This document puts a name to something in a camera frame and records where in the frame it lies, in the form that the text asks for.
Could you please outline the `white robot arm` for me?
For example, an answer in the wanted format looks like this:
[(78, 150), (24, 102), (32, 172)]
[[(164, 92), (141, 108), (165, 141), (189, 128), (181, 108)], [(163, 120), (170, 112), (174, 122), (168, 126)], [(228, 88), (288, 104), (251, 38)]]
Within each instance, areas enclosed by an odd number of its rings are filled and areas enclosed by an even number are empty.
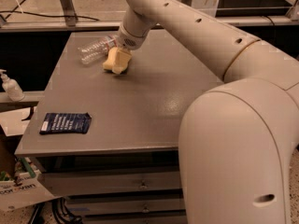
[(289, 173), (299, 145), (299, 62), (261, 38), (177, 0), (126, 0), (119, 29), (139, 49), (161, 24), (222, 85), (180, 124), (178, 156), (189, 224), (292, 224)]

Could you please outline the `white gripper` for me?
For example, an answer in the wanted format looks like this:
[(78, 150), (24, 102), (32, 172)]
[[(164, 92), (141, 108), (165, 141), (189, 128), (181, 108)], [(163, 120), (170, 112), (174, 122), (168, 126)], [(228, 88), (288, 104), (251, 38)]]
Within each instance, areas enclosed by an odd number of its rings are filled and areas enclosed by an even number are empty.
[(109, 50), (107, 58), (112, 60), (112, 72), (114, 74), (121, 74), (124, 72), (132, 59), (130, 50), (139, 49), (145, 41), (145, 37), (137, 37), (130, 35), (123, 24), (120, 25), (118, 30), (118, 43), (121, 47), (126, 49), (119, 49), (113, 47)]

